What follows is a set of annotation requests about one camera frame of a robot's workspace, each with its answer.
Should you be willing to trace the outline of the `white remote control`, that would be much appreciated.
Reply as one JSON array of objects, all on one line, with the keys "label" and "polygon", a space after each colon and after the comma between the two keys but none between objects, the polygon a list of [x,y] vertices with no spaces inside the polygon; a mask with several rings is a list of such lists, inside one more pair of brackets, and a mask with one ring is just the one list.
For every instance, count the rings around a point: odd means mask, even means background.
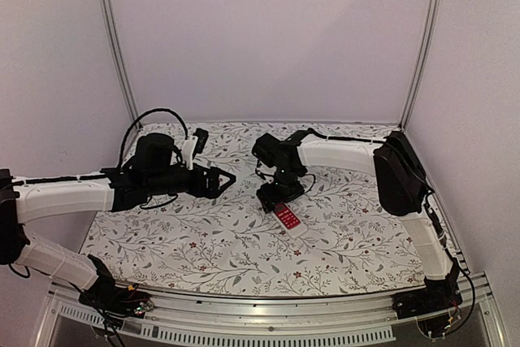
[{"label": "white remote control", "polygon": [[308,232],[307,226],[284,203],[279,203],[273,210],[274,216],[292,239],[297,239]]}]

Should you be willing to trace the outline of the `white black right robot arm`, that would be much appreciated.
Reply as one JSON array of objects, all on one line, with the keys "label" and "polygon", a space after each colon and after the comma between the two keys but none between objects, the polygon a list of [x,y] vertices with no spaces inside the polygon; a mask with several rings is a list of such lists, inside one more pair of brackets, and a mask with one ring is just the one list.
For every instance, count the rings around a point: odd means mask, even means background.
[{"label": "white black right robot arm", "polygon": [[266,133],[255,141],[252,154],[275,171],[272,182],[257,191],[265,212],[302,196],[305,190],[299,179],[311,167],[373,176],[380,206],[400,218],[421,260],[426,288],[420,294],[420,304],[437,311],[457,291],[461,270],[449,253],[446,233],[428,201],[434,190],[403,132],[393,131],[382,141],[326,136],[312,128],[284,140]]}]

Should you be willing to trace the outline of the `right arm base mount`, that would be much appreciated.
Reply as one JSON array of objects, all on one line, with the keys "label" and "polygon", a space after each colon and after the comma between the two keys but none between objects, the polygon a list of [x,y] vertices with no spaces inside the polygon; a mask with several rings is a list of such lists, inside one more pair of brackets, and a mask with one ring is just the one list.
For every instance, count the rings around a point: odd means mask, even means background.
[{"label": "right arm base mount", "polygon": [[462,295],[455,284],[454,289],[426,287],[392,296],[392,309],[398,319],[407,319],[462,304]]}]

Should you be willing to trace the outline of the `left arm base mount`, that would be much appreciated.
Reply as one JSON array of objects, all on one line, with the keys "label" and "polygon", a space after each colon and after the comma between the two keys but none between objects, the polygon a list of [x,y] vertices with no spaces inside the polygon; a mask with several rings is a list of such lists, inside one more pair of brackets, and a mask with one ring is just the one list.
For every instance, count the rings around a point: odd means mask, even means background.
[{"label": "left arm base mount", "polygon": [[98,279],[90,288],[80,291],[80,303],[118,317],[143,318],[154,308],[151,296],[138,284],[117,286],[112,280]]}]

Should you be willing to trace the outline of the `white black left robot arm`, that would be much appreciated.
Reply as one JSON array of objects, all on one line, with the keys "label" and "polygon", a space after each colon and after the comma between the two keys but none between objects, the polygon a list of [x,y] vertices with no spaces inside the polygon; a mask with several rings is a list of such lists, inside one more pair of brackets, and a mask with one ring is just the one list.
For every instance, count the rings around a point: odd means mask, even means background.
[{"label": "white black left robot arm", "polygon": [[33,220],[83,212],[122,212],[149,208],[153,197],[176,200],[179,194],[216,199],[236,182],[235,175],[194,162],[206,145],[208,132],[186,133],[182,146],[153,132],[139,137],[134,155],[119,156],[116,167],[82,176],[28,179],[1,171],[1,264],[19,265],[88,290],[104,310],[121,301],[120,291],[104,263],[71,252],[24,231]]}]

